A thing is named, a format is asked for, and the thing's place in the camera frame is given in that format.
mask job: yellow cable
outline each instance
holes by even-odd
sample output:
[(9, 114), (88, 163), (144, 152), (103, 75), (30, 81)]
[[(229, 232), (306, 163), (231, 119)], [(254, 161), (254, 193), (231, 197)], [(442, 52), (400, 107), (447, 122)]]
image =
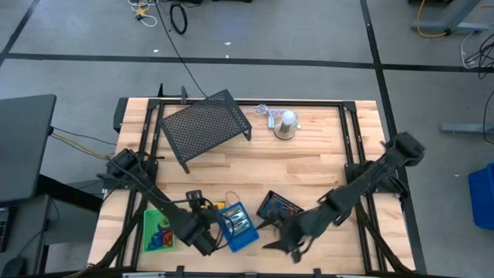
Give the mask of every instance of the yellow cable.
[(422, 13), (422, 8), (424, 7), (424, 4), (425, 4), (425, 0), (422, 0), (422, 3), (420, 4), (420, 8), (418, 9), (418, 14), (417, 14), (417, 31), (418, 31), (418, 34), (420, 36), (425, 37), (425, 38), (438, 38), (438, 37), (442, 37), (442, 36), (448, 35), (447, 32), (443, 32), (443, 33), (437, 34), (437, 35), (427, 35), (427, 34), (424, 34), (420, 30), (420, 14)]
[(98, 153), (97, 153), (97, 152), (95, 152), (95, 151), (91, 151), (91, 150), (90, 150), (90, 149), (88, 149), (87, 147), (84, 147), (83, 145), (81, 145), (81, 144), (79, 144), (79, 143), (75, 142), (74, 140), (72, 140), (72, 139), (70, 139), (70, 138), (67, 138), (67, 137), (65, 137), (65, 136), (62, 136), (62, 135), (60, 135), (60, 134), (56, 134), (56, 133), (52, 133), (52, 135), (53, 135), (54, 137), (57, 137), (57, 138), (61, 139), (61, 140), (64, 140), (64, 141), (70, 142), (71, 144), (75, 144), (77, 147), (82, 148), (84, 151), (87, 151), (87, 152), (89, 152), (90, 154), (93, 154), (93, 155), (97, 156), (98, 158), (107, 159), (107, 156), (106, 156), (106, 155), (104, 155), (104, 154), (98, 154)]

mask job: metal mesh tray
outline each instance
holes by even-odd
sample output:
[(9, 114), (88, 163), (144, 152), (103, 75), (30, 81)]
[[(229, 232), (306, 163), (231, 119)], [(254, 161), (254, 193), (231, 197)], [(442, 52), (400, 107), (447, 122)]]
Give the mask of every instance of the metal mesh tray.
[(286, 217), (290, 217), (291, 215), (303, 212), (303, 209), (300, 208), (298, 205), (293, 204), (284, 197), (276, 194), (274, 191), (269, 190), (268, 195), (266, 195), (264, 201), (262, 201), (262, 204), (257, 210), (257, 216), (261, 217), (264, 220), (267, 220), (269, 217), (269, 213), (272, 211), (273, 202), (277, 202), (275, 205), (277, 206), (277, 209), (279, 211), (279, 217), (283, 220)]
[(228, 90), (205, 98), (165, 117), (161, 128), (185, 172), (185, 162), (243, 133), (251, 139), (252, 126)]

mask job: white cable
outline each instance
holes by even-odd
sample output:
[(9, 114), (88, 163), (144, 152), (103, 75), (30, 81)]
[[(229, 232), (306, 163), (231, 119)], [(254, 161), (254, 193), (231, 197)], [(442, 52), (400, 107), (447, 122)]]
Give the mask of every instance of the white cable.
[[(254, 114), (258, 115), (258, 116), (269, 114), (269, 116), (271, 116), (273, 119), (276, 119), (277, 117), (281, 116), (281, 114), (283, 112), (291, 111), (291, 110), (288, 110), (288, 109), (269, 109), (269, 107), (267, 105), (260, 104), (258, 106), (250, 107), (249, 109), (247, 109), (245, 111), (245, 113), (247, 114), (250, 111), (253, 111)], [(296, 115), (295, 124), (298, 124), (300, 121), (300, 115), (295, 111), (292, 111), (292, 112), (295, 113), (295, 115)]]
[[(157, 19), (152, 16), (152, 15), (145, 15), (145, 14), (142, 14), (142, 19), (140, 19), (140, 22), (142, 22), (142, 24), (146, 25), (147, 27), (155, 27), (156, 24), (157, 24)], [(145, 21), (144, 21), (144, 18), (150, 18), (150, 19), (154, 19), (154, 24), (153, 25), (149, 25), (147, 24)]]
[[(467, 40), (467, 39), (468, 39), (471, 35), (473, 35), (474, 33), (475, 33), (475, 31), (474, 31), (474, 32), (469, 33), (469, 34), (468, 34), (468, 35), (467, 35), (467, 36), (463, 39), (462, 44), (460, 44), (460, 56), (461, 56), (461, 58), (462, 58), (462, 65), (463, 65), (463, 67), (464, 67), (464, 68), (466, 68), (467, 70), (470, 70), (470, 69), (475, 69), (475, 68), (478, 68), (478, 67), (479, 67), (479, 66), (467, 66), (467, 65), (465, 64), (465, 57), (466, 57), (466, 53), (463, 51), (463, 45), (465, 44), (466, 40)], [(467, 62), (467, 63), (469, 63), (469, 64), (473, 64), (473, 63), (475, 63), (475, 60), (470, 61), (470, 62)]]
[[(129, 3), (130, 8), (134, 12), (139, 12), (139, 9), (140, 8), (142, 8), (144, 11), (147, 11), (152, 5), (156, 5), (157, 3), (159, 3), (159, 0), (156, 0), (156, 3), (150, 3), (150, 1), (141, 1), (140, 2), (139, 0), (136, 3), (133, 3), (130, 0), (127, 0), (127, 3)], [(144, 24), (147, 27), (155, 27), (156, 26), (157, 19), (154, 16), (152, 16), (152, 15), (146, 15), (144, 13), (142, 13), (140, 15), (142, 16), (142, 19), (140, 19), (139, 21), (142, 22), (142, 24)], [(154, 20), (154, 24), (147, 24), (144, 21), (144, 18), (153, 19)]]

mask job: metal table leg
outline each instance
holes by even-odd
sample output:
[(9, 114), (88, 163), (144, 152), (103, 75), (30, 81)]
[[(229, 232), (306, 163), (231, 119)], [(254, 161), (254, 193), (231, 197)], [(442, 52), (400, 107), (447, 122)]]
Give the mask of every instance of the metal table leg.
[[(483, 134), (484, 126), (481, 124), (441, 124), (441, 132)], [(486, 134), (494, 134), (494, 126), (486, 127)]]
[[(479, 3), (480, 0), (463, 0), (462, 5), (445, 21), (422, 21), (420, 22), (420, 30), (427, 32), (445, 32), (446, 30), (451, 32), (486, 31), (489, 29), (487, 24), (463, 22)], [(414, 21), (411, 28), (417, 29), (417, 20)]]

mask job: gray floor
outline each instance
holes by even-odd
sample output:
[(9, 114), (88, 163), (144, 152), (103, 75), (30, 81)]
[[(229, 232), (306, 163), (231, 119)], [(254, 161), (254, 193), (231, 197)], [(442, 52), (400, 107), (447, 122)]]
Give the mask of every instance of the gray floor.
[[(460, 1), (447, 8), (427, 5), (423, 19), (443, 19)], [(30, 3), (7, 1), (0, 9), (0, 49)], [(368, 0), (368, 5), (382, 63), (460, 65), (459, 43), (464, 36), (421, 38), (409, 29), (418, 7), (406, 0)], [(188, 32), (184, 36), (171, 33), (186, 57), (373, 61), (358, 0), (254, 0), (250, 5), (206, 0), (201, 7), (188, 9), (188, 16)], [(481, 11), (478, 20), (494, 22), (494, 9)], [(472, 37), (466, 52), (478, 48), (491, 33)], [(163, 29), (133, 20), (125, 0), (104, 4), (42, 0), (11, 53), (175, 56)], [(376, 100), (385, 123), (373, 69), (189, 67), (206, 93), (228, 88), (234, 97)], [(427, 148), (423, 162), (410, 169), (408, 176), (428, 272), (492, 276), (494, 232), (473, 224), (467, 175), (492, 162), (494, 147), (479, 136), (441, 134), (438, 125), (480, 123), (494, 76), (478, 80), (474, 73), (407, 71), (385, 71), (384, 75), (398, 130), (410, 131)], [(58, 98), (54, 126), (108, 141), (117, 140), (112, 130), (117, 99), (153, 96), (159, 83), (164, 84), (165, 93), (178, 93), (184, 85), (199, 97), (177, 63), (7, 59), (0, 67), (0, 98), (54, 93)], [(100, 152), (113, 151), (92, 141), (80, 142)], [(102, 161), (60, 144), (49, 140), (43, 174), (77, 183), (93, 180), (104, 171)], [(86, 190), (98, 192), (100, 185)], [(47, 270), (80, 269), (90, 250), (96, 216), (62, 203), (58, 207), (62, 217), (50, 230), (49, 241), (56, 244), (50, 249)]]

